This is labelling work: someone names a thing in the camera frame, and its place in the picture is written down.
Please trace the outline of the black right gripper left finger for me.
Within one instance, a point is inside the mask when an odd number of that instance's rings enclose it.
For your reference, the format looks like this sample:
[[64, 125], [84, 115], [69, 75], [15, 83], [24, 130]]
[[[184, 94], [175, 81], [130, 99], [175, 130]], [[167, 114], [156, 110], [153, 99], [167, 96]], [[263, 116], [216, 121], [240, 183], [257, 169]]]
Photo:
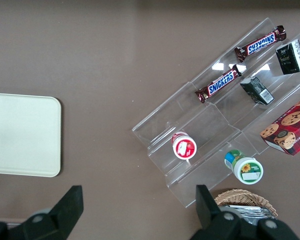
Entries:
[[84, 210], [83, 189], [72, 186], [48, 213], [31, 216], [22, 225], [25, 240], [66, 240]]

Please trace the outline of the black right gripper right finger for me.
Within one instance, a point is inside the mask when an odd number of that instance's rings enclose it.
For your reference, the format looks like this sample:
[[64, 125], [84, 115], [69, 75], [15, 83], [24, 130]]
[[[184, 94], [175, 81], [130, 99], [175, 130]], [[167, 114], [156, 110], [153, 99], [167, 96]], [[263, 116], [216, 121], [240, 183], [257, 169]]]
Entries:
[[206, 185], [197, 185], [196, 212], [201, 223], [192, 240], [236, 240], [241, 220], [232, 212], [221, 211]]

